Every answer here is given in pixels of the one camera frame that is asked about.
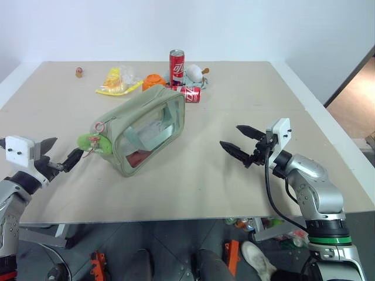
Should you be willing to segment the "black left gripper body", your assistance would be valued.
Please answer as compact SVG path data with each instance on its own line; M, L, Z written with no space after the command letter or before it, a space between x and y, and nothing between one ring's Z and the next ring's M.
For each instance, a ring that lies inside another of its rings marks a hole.
M40 142L33 142L30 148L29 178L32 183L50 183L60 171L58 164L50 161L46 154L40 157Z

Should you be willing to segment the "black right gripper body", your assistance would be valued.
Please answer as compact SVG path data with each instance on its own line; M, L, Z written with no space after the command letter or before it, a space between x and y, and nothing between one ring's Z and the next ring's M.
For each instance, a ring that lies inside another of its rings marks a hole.
M272 132L252 132L250 138L258 140L255 144L253 154L250 156L250 165L255 164L257 166L263 166L265 160L268 159L266 151L269 149L269 155L272 154L274 146L277 144L277 136Z

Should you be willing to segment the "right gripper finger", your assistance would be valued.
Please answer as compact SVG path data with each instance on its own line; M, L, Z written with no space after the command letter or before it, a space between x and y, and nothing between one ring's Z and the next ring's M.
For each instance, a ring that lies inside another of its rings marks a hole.
M239 160L245 168L248 169L250 167L250 165L252 164L252 160L248 153L242 151L238 146L232 143L225 141L220 141L219 143L230 156Z
M236 128L246 137L260 141L265 133L248 125L237 125Z

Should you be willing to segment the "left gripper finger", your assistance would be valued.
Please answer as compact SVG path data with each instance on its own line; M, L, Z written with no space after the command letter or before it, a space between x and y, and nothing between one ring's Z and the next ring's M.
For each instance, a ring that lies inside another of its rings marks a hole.
M56 137L53 137L53 138L47 138L47 139L44 139L40 142L40 157L44 156L45 154L47 154L47 152L49 150L51 150L51 148L53 147L53 145L56 143L57 141L57 138Z
M83 152L84 151L79 148L73 149L67 156L67 159L61 164L61 171L65 173L71 171L71 169L80 161Z

